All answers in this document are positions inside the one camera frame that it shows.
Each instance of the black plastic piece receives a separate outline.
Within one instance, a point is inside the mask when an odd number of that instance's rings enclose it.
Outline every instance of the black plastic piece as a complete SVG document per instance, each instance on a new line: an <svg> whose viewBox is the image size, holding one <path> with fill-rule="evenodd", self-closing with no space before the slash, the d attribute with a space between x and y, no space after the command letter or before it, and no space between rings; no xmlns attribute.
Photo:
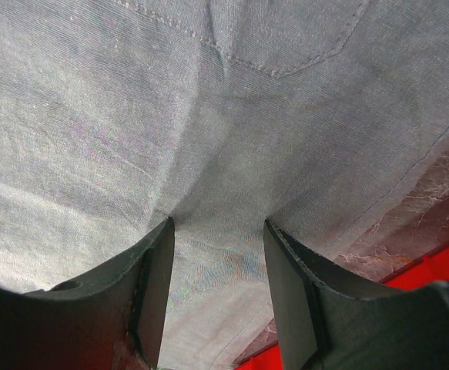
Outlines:
<svg viewBox="0 0 449 370"><path fill-rule="evenodd" d="M0 369L156 368L173 252L168 219L51 291L0 288Z"/></svg>
<svg viewBox="0 0 449 370"><path fill-rule="evenodd" d="M266 220L284 370L449 369L449 283L402 292L368 281Z"/></svg>

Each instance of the cloth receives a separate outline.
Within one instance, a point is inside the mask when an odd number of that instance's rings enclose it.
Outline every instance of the cloth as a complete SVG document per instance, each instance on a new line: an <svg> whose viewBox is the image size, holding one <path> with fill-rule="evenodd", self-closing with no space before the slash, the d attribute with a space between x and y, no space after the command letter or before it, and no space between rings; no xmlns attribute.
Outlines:
<svg viewBox="0 0 449 370"><path fill-rule="evenodd" d="M0 1L0 285L174 217L162 368L270 321L267 217L335 258L448 147L449 2Z"/></svg>

